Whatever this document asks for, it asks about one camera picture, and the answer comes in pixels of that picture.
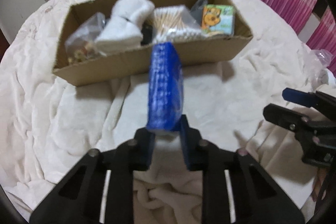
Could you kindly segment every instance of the white bedsheet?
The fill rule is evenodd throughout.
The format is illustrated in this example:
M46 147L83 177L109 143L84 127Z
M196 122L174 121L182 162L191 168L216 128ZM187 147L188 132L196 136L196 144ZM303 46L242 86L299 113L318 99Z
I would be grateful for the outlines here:
M147 75L76 88L51 74L68 8L83 1L43 5L1 62L0 183L26 219L90 148L113 149L147 121ZM184 68L184 113L220 148L246 146L301 208L316 169L301 162L293 134L264 122L262 111L285 106L286 87L311 90L306 46L260 0L232 1L254 39L230 62ZM201 174L186 171L178 139L156 145L150 171L135 174L136 223L199 223Z

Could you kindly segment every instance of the small toy pieces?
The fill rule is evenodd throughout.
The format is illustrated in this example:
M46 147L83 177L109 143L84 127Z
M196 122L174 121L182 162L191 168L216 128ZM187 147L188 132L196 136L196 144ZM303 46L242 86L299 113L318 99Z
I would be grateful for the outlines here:
M86 60L94 59L100 56L96 51L93 42L87 42L83 47L76 49L73 56L68 58L69 65L78 64Z
M202 29L209 35L233 35L235 9L229 5L206 5L203 10Z

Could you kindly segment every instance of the crumpled fabric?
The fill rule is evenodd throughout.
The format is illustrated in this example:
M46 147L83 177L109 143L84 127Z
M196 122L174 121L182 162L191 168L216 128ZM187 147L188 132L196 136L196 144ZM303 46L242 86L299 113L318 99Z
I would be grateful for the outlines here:
M90 148L114 149L146 125L148 74L76 88L51 73L67 12L85 1L42 5L0 64L0 184L26 219ZM260 0L232 2L254 38L231 61L183 69L184 114L220 148L246 147L301 208L316 169L262 113L269 103L297 107L282 99L286 87L311 90L306 46ZM157 138L150 170L134 176L136 223L200 223L202 174L187 172L179 138Z

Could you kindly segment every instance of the blue plastic-wrapped pack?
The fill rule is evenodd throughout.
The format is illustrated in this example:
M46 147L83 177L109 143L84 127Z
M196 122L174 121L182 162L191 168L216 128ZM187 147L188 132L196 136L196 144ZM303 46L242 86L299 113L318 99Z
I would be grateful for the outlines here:
M159 135L179 131L184 99L183 75L172 43L153 46L149 77L147 129Z

